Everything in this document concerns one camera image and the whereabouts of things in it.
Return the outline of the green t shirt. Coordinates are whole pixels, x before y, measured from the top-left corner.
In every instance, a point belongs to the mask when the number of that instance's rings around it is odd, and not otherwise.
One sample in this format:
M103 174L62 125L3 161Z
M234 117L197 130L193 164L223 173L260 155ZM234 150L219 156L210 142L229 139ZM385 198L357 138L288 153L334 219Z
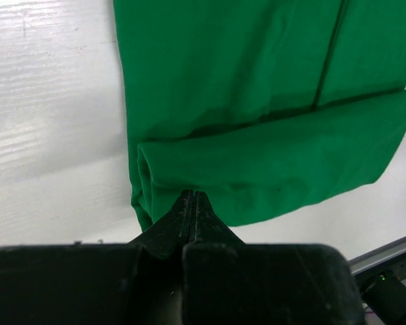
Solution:
M131 205L229 226L375 182L406 133L406 1L115 1Z

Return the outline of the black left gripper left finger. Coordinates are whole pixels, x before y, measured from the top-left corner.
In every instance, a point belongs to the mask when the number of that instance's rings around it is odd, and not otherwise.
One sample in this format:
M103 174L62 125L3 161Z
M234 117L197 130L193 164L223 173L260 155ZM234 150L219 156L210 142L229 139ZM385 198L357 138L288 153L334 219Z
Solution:
M193 196L128 243L0 247L0 324L181 324Z

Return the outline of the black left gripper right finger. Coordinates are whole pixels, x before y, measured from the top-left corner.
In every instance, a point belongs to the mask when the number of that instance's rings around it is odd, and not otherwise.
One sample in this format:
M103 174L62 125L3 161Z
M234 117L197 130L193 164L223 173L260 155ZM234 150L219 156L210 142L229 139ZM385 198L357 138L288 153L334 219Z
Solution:
M195 194L184 324L364 324L346 259L322 244L245 244Z

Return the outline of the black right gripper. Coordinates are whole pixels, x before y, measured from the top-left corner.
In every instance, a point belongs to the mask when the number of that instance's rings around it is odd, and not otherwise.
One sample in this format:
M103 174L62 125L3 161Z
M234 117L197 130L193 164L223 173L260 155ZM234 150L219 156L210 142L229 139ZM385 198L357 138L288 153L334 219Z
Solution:
M406 261L383 263L355 274L366 315L383 324L406 324Z

